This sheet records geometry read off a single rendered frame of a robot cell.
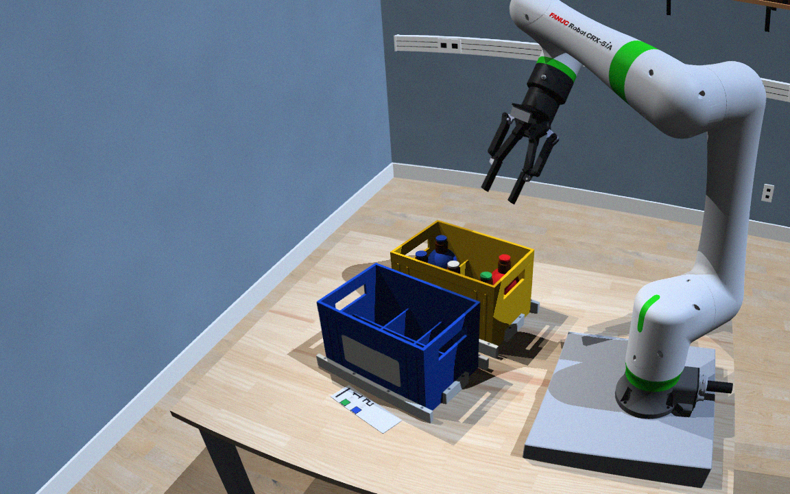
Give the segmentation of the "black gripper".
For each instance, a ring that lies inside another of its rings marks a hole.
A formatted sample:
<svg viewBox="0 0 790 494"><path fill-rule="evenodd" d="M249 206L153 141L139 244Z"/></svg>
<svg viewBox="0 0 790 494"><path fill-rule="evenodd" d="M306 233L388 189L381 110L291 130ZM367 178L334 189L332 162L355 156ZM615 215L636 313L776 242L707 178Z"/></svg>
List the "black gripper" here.
<svg viewBox="0 0 790 494"><path fill-rule="evenodd" d="M529 91L523 100L523 106L524 104L526 104L528 107L539 110L540 115L544 116L543 121L536 121L536 124L529 124L524 121L519 121L517 118L514 118L507 113L502 114L501 125L496 131L494 139L487 150L487 152L491 154L490 163L492 166L490 171L487 173L485 181L481 185L481 188L485 189L485 191L488 193L491 189L492 183L494 182L496 173L498 173L499 169L501 168L503 160L505 157L507 157L507 154L509 154L514 145L518 143L518 140L522 139L523 137L529 137L529 149L527 149L523 171L520 173L520 175L518 175L516 184L514 185L513 191L509 195L508 199L508 201L510 201L513 205L515 205L518 195L520 194L521 190L523 190L525 182L531 181L532 177L540 177L540 173L547 162L547 158L551 154L553 146L559 141L557 134L551 131L551 123L560 106L559 99L552 94L547 93L543 89L531 86L529 87ZM510 124L513 124L513 121L516 122L516 126L511 135L509 135L507 138L507 141L501 145L504 138L507 136L509 126ZM535 162L539 138L544 137L545 135L547 135L547 140L540 150L540 154Z"/></svg>

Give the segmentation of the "white paper pick list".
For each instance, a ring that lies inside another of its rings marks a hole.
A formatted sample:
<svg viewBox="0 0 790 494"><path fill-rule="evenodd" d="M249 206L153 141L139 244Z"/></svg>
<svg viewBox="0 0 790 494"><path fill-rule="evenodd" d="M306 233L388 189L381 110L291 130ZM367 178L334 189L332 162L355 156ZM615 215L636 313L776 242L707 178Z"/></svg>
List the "white paper pick list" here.
<svg viewBox="0 0 790 494"><path fill-rule="evenodd" d="M402 421L349 385L333 394L331 398L338 401L349 412L353 412L360 419L375 427L382 434Z"/></svg>

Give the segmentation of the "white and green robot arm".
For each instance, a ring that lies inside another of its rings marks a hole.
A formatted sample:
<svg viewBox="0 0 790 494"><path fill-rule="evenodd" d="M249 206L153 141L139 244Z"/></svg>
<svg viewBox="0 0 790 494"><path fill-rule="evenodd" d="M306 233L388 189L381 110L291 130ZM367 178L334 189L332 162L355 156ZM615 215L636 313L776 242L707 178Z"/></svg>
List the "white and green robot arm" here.
<svg viewBox="0 0 790 494"><path fill-rule="evenodd" d="M648 283L634 297L626 372L615 390L618 406L634 418L674 410L691 416L706 391L732 393L733 384L709 381L684 363L694 340L742 307L764 82L736 60L684 64L560 0L511 0L509 13L542 47L528 87L565 104L584 65L668 137L706 132L706 201L694 267Z"/></svg>

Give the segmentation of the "yellow divided crate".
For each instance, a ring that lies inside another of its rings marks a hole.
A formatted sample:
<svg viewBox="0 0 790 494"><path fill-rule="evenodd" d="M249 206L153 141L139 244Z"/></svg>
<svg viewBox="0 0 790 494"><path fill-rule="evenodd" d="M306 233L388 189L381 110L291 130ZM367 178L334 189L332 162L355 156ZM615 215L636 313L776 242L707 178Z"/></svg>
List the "yellow divided crate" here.
<svg viewBox="0 0 790 494"><path fill-rule="evenodd" d="M430 265L407 253L427 240L427 256L435 250L438 235L445 235L448 249L459 262L460 273ZM481 272L493 272L498 268L499 256L509 255L511 268L494 285L479 280ZM518 315L529 311L531 285L529 268L518 245L503 239L473 231L457 225L435 221L405 243L391 251L392 269L407 273L430 284L448 289L480 301L479 340L500 345L505 329ZM520 274L518 274L520 273ZM466 277L467 276L467 277ZM504 295L504 289L518 276L518 283Z"/></svg>

